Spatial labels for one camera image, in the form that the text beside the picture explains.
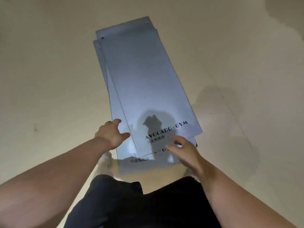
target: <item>black shorts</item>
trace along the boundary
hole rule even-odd
[[[184,177],[149,194],[139,182],[96,176],[64,228],[221,227],[201,184]]]

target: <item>forearm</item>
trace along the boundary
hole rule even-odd
[[[36,227],[63,218],[103,153],[94,138],[0,186],[0,227]]]
[[[198,178],[223,228],[295,228],[276,211],[261,202],[202,158]]]

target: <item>beige floor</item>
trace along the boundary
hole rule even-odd
[[[95,30],[146,15],[203,128],[200,153],[303,227],[304,0],[0,0],[0,182],[111,119]],[[122,178],[150,192],[183,172]]]

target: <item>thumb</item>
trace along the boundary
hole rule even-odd
[[[177,156],[180,156],[180,153],[182,152],[181,148],[175,145],[166,145],[166,147],[169,151],[175,153]]]
[[[127,138],[130,137],[131,134],[130,133],[122,133],[121,135],[122,135],[123,139],[126,140]]]

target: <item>gray plastic sheet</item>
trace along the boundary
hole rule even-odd
[[[179,163],[165,145],[173,135],[196,144],[202,132],[149,17],[96,32],[98,61],[112,119],[131,137],[117,148],[120,174]]]

